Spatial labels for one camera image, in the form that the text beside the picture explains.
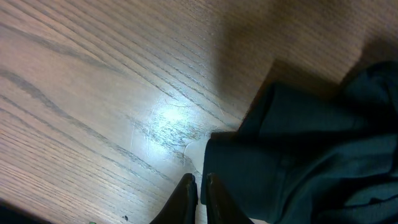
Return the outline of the black polo shirt with logo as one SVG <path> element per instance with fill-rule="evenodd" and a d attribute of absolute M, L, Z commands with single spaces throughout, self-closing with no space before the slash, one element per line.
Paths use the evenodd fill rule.
<path fill-rule="evenodd" d="M 397 63 L 330 101 L 274 83 L 231 138 L 206 145 L 243 212 L 267 223 L 397 222 Z"/>

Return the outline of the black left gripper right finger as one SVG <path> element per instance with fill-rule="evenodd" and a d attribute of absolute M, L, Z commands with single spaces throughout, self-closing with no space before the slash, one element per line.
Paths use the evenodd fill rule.
<path fill-rule="evenodd" d="M 236 205 L 215 173 L 206 177 L 205 195 L 208 224 L 254 224 Z"/>

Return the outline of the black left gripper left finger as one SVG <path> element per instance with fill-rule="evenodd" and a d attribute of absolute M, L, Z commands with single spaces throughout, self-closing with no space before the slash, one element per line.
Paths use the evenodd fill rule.
<path fill-rule="evenodd" d="M 186 173 L 150 224 L 194 224 L 197 205 L 195 176 Z"/>

